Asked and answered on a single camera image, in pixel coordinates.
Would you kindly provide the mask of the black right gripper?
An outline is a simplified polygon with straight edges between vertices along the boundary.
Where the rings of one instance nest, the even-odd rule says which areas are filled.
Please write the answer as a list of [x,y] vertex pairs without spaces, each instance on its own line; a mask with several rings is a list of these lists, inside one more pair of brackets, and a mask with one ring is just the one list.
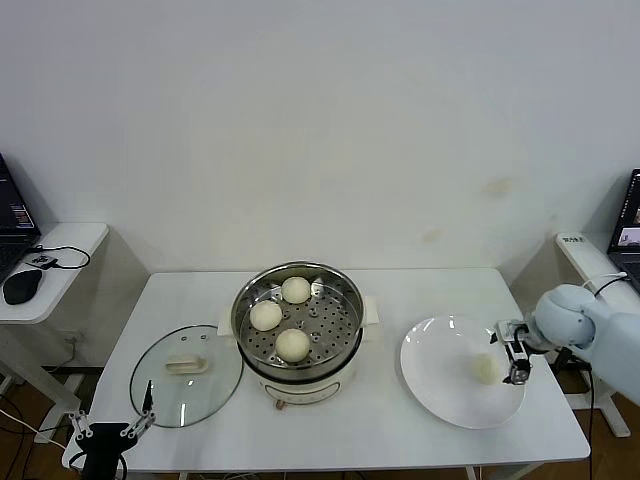
[[509,360],[507,375],[502,380],[504,384],[520,386],[529,380],[531,373],[529,356],[538,353],[528,343],[529,340],[530,329],[524,323],[517,325],[513,321],[499,321],[494,325],[489,343],[503,344]]

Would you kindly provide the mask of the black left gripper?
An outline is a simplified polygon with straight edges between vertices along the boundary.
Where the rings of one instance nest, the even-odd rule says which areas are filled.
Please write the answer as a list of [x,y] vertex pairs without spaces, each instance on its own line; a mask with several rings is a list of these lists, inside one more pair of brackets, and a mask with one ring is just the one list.
[[73,438],[80,449],[91,458],[119,458],[136,445],[136,437],[142,436],[155,422],[153,411],[153,384],[147,382],[142,403],[142,413],[131,424],[93,423],[89,425],[84,410],[69,411],[67,417],[73,428]]

